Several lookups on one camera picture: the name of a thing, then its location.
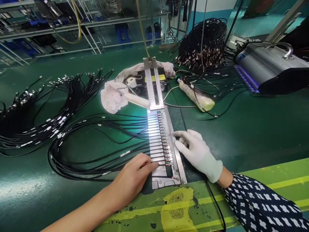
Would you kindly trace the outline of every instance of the wrist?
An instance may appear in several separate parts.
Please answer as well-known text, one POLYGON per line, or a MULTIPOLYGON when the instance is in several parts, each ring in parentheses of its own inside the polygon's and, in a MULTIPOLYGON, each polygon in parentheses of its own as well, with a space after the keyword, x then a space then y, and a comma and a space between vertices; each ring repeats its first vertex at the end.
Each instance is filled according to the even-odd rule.
POLYGON ((232 184, 233 179, 233 174, 223 166, 222 173, 217 183, 221 186, 221 188, 225 189, 232 184))

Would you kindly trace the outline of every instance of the navy patterned sleeve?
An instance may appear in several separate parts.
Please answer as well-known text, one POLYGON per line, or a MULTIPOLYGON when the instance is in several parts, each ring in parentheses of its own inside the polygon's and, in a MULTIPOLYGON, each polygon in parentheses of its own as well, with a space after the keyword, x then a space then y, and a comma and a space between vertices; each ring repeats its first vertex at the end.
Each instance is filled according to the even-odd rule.
POLYGON ((234 173, 233 176, 232 184, 223 191, 246 231, 309 231, 309 221, 294 202, 255 179, 234 173))

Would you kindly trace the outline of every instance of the green workbench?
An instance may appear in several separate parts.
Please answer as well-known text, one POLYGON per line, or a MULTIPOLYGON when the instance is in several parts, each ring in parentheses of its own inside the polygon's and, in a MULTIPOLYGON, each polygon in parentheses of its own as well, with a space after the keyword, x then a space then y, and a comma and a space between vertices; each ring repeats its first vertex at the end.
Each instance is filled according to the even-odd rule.
MULTIPOLYGON (((149 52, 158 61, 171 60, 166 51, 159 53, 158 48, 149 52)), ((145 56, 142 48, 125 49, 102 55, 64 56, 11 68, 0 74, 0 100, 9 105, 17 91, 23 91, 39 76, 43 78, 36 89, 65 74, 94 72, 101 67, 103 73, 115 69, 110 78, 113 79, 124 68, 141 63, 145 56)), ((177 82, 170 80, 170 85, 174 87, 177 82)), ((179 88, 173 92, 181 105, 193 104, 179 88)), ((216 103, 211 112, 223 112, 234 94, 216 103)), ((54 115, 65 97, 61 91, 54 94, 36 121, 42 122, 54 115)), ((187 128, 200 132, 213 155, 221 159, 229 170, 257 178, 284 197, 296 201, 302 210, 307 210, 308 98, 308 89, 275 98, 252 97, 244 92, 218 119, 206 121, 209 116, 198 108, 183 108, 182 113, 187 128)), ((173 94, 169 94, 166 102, 177 105, 173 94)), ((105 110, 98 94, 72 120, 101 112, 105 110)), ((169 107, 169 112, 174 130, 184 130, 180 109, 169 107)), ((146 115, 146 110, 129 103, 121 113, 146 115)), ((64 143, 64 151, 69 157, 82 160, 83 156, 88 159, 115 149, 104 141, 92 130, 82 129, 64 143)), ((0 157, 0 231, 39 231, 107 185, 67 180, 56 175, 47 162, 49 145, 50 142, 40 150, 21 157, 0 157)), ((189 184, 153 191, 148 182, 133 203, 102 223, 97 231, 136 231, 141 226, 143 231, 220 229, 220 217, 201 176, 185 159, 183 163, 189 184)), ((223 201, 221 190, 215 185, 211 187, 228 226, 237 225, 223 201)))

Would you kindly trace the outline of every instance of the white wall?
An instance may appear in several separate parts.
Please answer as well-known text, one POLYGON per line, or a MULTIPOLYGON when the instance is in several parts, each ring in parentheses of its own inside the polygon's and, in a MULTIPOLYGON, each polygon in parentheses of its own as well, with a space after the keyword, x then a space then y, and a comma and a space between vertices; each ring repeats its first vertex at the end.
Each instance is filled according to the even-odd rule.
MULTIPOLYGON (((233 9, 237 0, 208 0, 206 12, 233 9)), ((204 12, 206 0, 198 0, 197 12, 204 12)), ((192 11, 194 11, 195 0, 193 0, 192 11)))

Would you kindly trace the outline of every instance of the forearm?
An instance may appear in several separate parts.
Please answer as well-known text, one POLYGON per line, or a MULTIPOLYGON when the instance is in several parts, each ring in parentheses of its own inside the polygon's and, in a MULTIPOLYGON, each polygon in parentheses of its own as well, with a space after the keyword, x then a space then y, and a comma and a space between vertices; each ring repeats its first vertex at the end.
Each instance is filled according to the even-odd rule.
POLYGON ((85 204, 54 222, 43 232, 90 232, 114 213, 108 204, 108 187, 85 204))

